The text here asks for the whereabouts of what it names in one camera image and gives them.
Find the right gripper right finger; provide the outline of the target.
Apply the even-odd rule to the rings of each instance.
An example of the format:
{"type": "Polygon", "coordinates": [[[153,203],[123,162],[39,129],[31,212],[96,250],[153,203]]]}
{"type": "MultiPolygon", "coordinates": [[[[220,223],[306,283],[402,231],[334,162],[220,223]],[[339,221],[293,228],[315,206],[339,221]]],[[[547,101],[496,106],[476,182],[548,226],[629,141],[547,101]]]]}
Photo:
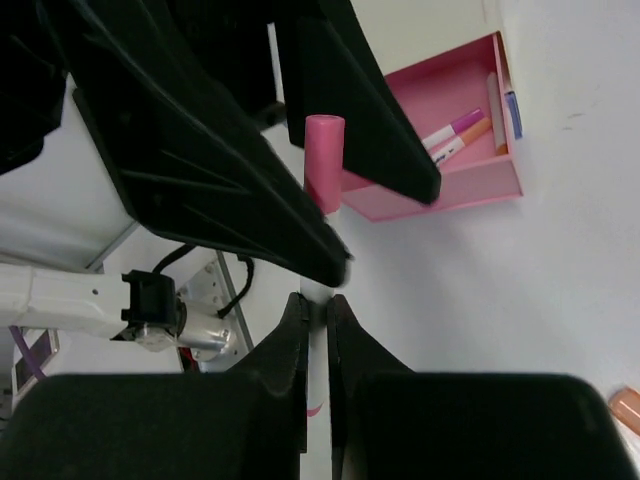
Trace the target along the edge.
{"type": "Polygon", "coordinates": [[[634,479],[598,392],[569,375],[425,373],[327,305],[336,479],[634,479]]]}

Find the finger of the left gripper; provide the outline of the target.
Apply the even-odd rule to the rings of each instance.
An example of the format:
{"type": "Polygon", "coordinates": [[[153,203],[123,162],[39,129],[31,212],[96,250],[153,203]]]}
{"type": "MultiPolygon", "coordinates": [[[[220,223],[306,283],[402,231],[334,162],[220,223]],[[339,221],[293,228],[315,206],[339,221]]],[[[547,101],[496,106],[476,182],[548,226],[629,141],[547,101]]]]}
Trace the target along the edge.
{"type": "Polygon", "coordinates": [[[302,276],[320,212],[162,1],[41,1],[38,18],[127,213],[155,235],[302,276]]]}
{"type": "Polygon", "coordinates": [[[343,166],[422,204],[441,174],[388,87],[348,1],[282,1],[279,61],[290,141],[313,114],[346,122],[343,166]]]}

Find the pink drawer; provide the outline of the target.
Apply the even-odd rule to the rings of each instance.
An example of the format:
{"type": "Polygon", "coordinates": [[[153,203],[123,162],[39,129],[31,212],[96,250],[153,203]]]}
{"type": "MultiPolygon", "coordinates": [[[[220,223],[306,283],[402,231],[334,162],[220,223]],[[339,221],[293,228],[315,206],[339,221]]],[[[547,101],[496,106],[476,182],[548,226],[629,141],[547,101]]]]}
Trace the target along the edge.
{"type": "Polygon", "coordinates": [[[511,151],[521,132],[500,33],[397,70],[386,81],[441,174],[423,205],[349,172],[342,201],[370,221],[515,199],[523,191],[511,151]]]}

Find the pink capped pen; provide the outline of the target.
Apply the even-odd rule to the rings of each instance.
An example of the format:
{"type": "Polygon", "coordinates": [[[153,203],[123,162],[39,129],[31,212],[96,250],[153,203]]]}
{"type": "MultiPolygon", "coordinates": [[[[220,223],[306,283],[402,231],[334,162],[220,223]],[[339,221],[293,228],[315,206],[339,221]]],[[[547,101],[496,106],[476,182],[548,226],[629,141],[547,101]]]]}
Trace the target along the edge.
{"type": "Polygon", "coordinates": [[[429,134],[422,140],[423,146],[429,150],[435,146],[438,146],[445,140],[452,138],[455,135],[460,134],[469,127],[472,127],[479,121],[485,118],[484,112],[480,108],[476,108],[461,117],[453,120],[449,124],[429,134]]]}
{"type": "Polygon", "coordinates": [[[304,190],[320,212],[319,237],[302,274],[300,293],[309,303],[306,452],[302,479],[332,477],[329,343],[326,307],[345,277],[347,254],[334,230],[341,205],[345,120],[328,114],[305,120],[304,190]]]}

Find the orange capped marker pen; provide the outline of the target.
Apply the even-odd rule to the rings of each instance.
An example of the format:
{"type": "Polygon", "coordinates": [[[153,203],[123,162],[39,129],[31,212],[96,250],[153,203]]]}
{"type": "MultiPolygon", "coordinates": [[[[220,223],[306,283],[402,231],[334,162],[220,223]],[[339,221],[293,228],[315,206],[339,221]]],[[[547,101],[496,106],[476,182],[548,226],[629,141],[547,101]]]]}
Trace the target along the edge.
{"type": "Polygon", "coordinates": [[[431,152],[431,158],[437,167],[441,167],[452,157],[460,153],[464,148],[474,143],[481,136],[491,129],[491,120],[484,118],[462,133],[455,135],[448,143],[439,150],[431,152]]]}

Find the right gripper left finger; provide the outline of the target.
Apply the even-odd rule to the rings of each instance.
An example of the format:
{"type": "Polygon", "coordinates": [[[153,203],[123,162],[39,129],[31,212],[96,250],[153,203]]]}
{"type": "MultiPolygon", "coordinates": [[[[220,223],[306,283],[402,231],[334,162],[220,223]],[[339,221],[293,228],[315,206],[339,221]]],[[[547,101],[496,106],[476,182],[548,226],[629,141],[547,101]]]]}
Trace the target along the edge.
{"type": "Polygon", "coordinates": [[[296,479],[306,446],[308,304],[222,373],[58,375],[1,437],[5,479],[296,479]]]}

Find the purple-blue drawer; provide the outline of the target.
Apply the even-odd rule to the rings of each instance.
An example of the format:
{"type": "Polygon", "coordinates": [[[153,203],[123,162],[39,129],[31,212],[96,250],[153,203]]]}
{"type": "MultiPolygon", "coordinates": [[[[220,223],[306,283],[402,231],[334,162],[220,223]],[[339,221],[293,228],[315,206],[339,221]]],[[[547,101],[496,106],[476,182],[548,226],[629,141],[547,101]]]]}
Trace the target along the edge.
{"type": "Polygon", "coordinates": [[[516,93],[513,90],[506,92],[505,101],[511,115],[514,138],[519,140],[523,137],[523,128],[516,93]]]}

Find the white pen orange cap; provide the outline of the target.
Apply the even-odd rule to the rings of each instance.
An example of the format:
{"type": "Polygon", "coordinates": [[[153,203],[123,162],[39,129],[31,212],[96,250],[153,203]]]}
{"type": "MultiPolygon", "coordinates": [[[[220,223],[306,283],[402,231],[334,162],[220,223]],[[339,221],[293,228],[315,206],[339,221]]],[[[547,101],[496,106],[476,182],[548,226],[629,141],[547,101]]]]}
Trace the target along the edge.
{"type": "Polygon", "coordinates": [[[506,155],[508,153],[507,138],[496,72],[491,72],[487,77],[487,91],[496,155],[506,155]]]}

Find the cream drawer organizer box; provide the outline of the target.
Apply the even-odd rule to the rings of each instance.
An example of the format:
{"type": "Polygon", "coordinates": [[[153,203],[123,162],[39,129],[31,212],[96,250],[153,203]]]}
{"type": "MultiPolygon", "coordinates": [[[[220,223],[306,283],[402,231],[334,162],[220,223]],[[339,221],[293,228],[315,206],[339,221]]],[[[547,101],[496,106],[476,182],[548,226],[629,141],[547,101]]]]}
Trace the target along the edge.
{"type": "Polygon", "coordinates": [[[354,0],[352,6],[385,75],[503,27],[496,0],[354,0]]]}

